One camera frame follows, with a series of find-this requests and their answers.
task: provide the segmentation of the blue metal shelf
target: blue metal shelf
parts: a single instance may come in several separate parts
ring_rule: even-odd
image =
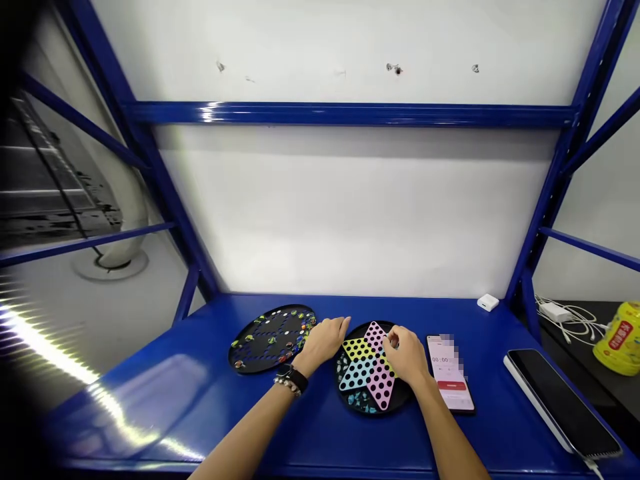
[[[142,123],[357,125],[387,127],[572,127],[578,109],[533,105],[436,103],[135,102],[124,104]]]
[[[458,424],[489,472],[518,479],[526,474],[585,474],[582,461],[562,449],[503,366],[507,351],[518,348],[540,350],[552,362],[506,305],[489,313],[475,300],[309,295],[217,295],[53,412],[49,423],[66,465],[194,470],[273,384],[273,372],[238,375],[228,364],[230,343],[247,319],[290,303],[312,306],[319,318],[351,315],[352,329],[373,319],[400,323],[422,339],[446,325],[464,358],[477,408],[476,416],[459,417]],[[257,474],[366,479],[434,475],[417,403],[375,421],[355,414],[344,408],[333,368],[328,362],[314,374]],[[116,412],[111,398],[117,400]],[[88,443],[89,435],[100,441]],[[371,439],[384,442],[384,455],[370,448]],[[82,453],[80,445],[92,448]],[[605,478],[640,471],[640,462],[624,448],[624,456],[602,463]]]
[[[476,417],[460,419],[459,423],[490,472],[503,478],[525,473],[583,475],[582,462],[566,455],[522,392],[513,388],[502,358],[509,349],[541,348],[533,273],[547,237],[640,271],[638,259],[553,230],[573,172],[640,108],[639,89],[587,141],[639,1],[607,0],[571,105],[528,106],[140,102],[91,2],[58,0],[59,12],[126,146],[32,78],[24,76],[24,87],[122,160],[140,168],[165,223],[2,257],[0,266],[169,229],[189,268],[174,328],[53,413],[51,424],[68,464],[94,469],[193,470],[271,382],[270,374],[256,375],[254,381],[246,382],[231,370],[227,365],[229,343],[247,319],[274,305],[300,302],[312,305],[322,317],[352,315],[353,326],[385,319],[402,323],[421,337],[438,333],[446,325],[465,356],[478,410]],[[507,301],[488,314],[471,300],[219,294],[213,266],[151,132],[152,125],[164,123],[558,129],[560,136],[507,290]],[[208,304],[183,322],[196,286]],[[527,314],[529,332],[509,311],[519,307],[524,307]],[[295,443],[289,441],[289,431],[281,430],[272,444],[272,455],[267,454],[259,473],[380,479],[433,474],[433,459],[426,454],[428,437],[415,405],[395,415],[393,426],[390,419],[366,421],[342,407],[334,392],[330,365],[324,365],[316,376],[306,409],[294,407],[285,420],[296,428],[305,428],[298,428]],[[161,404],[157,402],[159,393],[163,395]],[[150,411],[154,421],[147,425]],[[501,422],[505,417],[509,421]],[[341,442],[335,441],[336,430],[341,432]],[[88,453],[85,448],[78,453],[78,445],[88,445],[88,435],[94,434],[98,440],[92,444],[93,450]],[[361,447],[376,437],[385,438],[385,456]],[[285,452],[282,445],[287,445]],[[626,447],[622,458],[608,461],[602,468],[605,477],[622,477],[638,470],[640,463]]]

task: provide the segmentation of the timer app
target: timer app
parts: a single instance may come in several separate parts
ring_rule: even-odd
[[[473,410],[473,400],[461,371],[453,342],[439,336],[427,337],[433,378],[449,410]]]

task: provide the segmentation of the blue shelf frame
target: blue shelf frame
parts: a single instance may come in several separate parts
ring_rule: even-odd
[[[234,125],[338,125],[369,127],[454,127],[560,130],[555,152],[527,230],[505,300],[524,309],[529,331],[540,341],[533,272],[548,237],[640,271],[640,259],[553,229],[571,177],[640,109],[640,89],[587,141],[640,0],[607,0],[570,105],[462,105],[411,103],[272,103],[137,101],[90,0],[57,0],[56,6],[122,137],[112,138],[30,76],[24,90],[137,168],[164,223],[0,257],[8,267],[111,241],[168,230],[188,267],[174,324],[184,319],[197,287],[206,301],[218,291],[211,264],[156,146],[152,125],[208,123]]]

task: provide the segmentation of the white charger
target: white charger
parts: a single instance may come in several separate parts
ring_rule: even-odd
[[[488,293],[478,298],[478,306],[486,311],[493,310],[498,306],[498,303],[500,303],[500,300],[498,300],[496,297],[492,297]]]
[[[551,320],[557,323],[562,323],[573,318],[573,315],[569,310],[565,310],[560,305],[556,305],[552,302],[541,303],[539,308],[542,314],[548,316]]]

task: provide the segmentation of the white pipe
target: white pipe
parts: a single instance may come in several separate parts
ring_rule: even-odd
[[[26,69],[52,92],[123,142],[66,27],[58,15],[48,8],[41,16]],[[32,102],[39,113],[46,108],[37,101]],[[92,137],[76,127],[73,130],[111,188],[122,212],[121,231],[147,226],[147,206],[135,170]],[[144,237],[136,237],[101,247],[103,255],[99,260],[100,266],[114,268],[130,261],[139,251],[143,240]]]

